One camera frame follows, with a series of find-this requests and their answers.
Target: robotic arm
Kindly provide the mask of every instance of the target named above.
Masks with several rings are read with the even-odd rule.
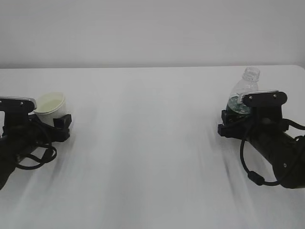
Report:
[[[42,123],[35,114],[29,115],[34,109],[34,99],[0,97],[0,111],[5,112],[0,138],[0,190],[15,168],[37,169],[54,160],[57,150],[52,142],[64,142],[70,137],[70,114],[54,119],[53,127]],[[46,148],[42,158],[31,154],[38,147]],[[21,165],[26,157],[36,161],[37,165]]]
[[[283,119],[282,105],[287,95],[280,91],[244,93],[239,102],[250,107],[247,116],[222,111],[223,124],[218,125],[220,136],[241,140],[240,159],[248,178],[257,185],[285,188],[305,187],[305,138],[292,138],[285,131],[289,126],[305,130],[291,120]],[[267,182],[254,171],[250,171],[244,161],[244,143],[248,141],[272,166],[276,181]]]

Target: plastic water bottle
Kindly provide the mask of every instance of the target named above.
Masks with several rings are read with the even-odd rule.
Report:
[[[237,102],[238,96],[245,92],[255,92],[258,91],[258,79],[260,71],[254,67],[247,67],[244,71],[243,78],[235,85],[231,91],[229,101],[227,104],[227,111],[239,113],[241,115],[250,114],[250,107],[239,104]]]

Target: table surface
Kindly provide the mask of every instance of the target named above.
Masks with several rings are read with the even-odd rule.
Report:
[[[258,67],[260,89],[286,92],[283,116],[304,124],[304,69]],[[217,134],[244,69],[0,70],[1,95],[64,92],[73,118],[70,139],[55,143],[58,157],[16,169],[0,191],[1,228],[304,228],[304,191],[255,185],[239,161],[240,141]],[[245,159],[274,179],[249,144]]]

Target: cup rim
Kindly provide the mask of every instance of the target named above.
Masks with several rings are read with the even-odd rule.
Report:
[[[57,111],[58,109],[60,109],[62,107],[62,105],[63,105],[63,103],[65,102],[65,99],[66,99],[64,94],[62,92],[50,92],[50,93],[42,95],[41,97],[39,97],[37,99],[37,108],[38,108],[38,105],[39,105],[38,101],[40,99],[42,99],[43,97],[47,97],[48,95],[51,95],[51,94],[57,94],[57,95],[60,94],[62,96],[61,102],[55,108],[53,108],[53,109],[51,109],[49,111],[46,111],[46,112],[39,112],[39,111],[36,111],[37,110],[36,109],[36,110],[34,110],[35,114],[38,114],[38,115],[49,115],[51,113],[54,113],[55,111]]]

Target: bottle neck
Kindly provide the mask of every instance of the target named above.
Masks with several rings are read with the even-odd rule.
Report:
[[[244,71],[243,79],[249,82],[257,82],[259,79],[260,71],[254,67],[248,67]]]

